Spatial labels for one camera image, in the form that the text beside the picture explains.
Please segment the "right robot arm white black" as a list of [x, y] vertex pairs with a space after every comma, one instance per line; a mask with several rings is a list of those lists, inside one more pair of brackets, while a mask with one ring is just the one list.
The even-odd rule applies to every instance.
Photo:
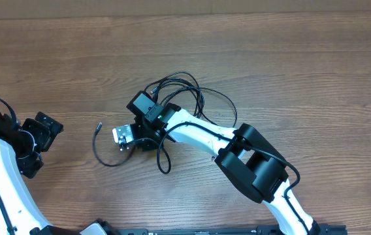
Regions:
[[292, 189], [300, 181], [289, 180], [293, 169], [284, 157], [246, 123], [228, 128], [203, 121], [176, 104], [160, 105], [145, 92], [128, 103], [135, 115], [135, 138], [152, 144], [158, 152], [165, 140], [185, 143], [209, 153], [234, 187], [256, 203], [263, 203], [276, 218], [283, 234], [319, 234], [317, 222], [295, 198]]

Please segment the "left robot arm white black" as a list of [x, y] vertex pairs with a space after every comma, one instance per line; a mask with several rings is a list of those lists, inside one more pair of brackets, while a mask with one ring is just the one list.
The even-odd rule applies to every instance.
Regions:
[[24, 177], [33, 178], [43, 166], [63, 125], [39, 112], [19, 123], [16, 114], [0, 112], [0, 234], [74, 234], [52, 225], [38, 209]]

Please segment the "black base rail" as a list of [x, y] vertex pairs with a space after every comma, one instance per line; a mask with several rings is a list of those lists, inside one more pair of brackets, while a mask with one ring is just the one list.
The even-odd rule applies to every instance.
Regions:
[[[345, 225], [320, 224], [319, 235], [348, 235]], [[174, 229], [174, 230], [147, 230], [118, 229], [122, 235], [283, 235], [278, 225], [259, 225], [256, 228], [202, 228], [202, 229]]]

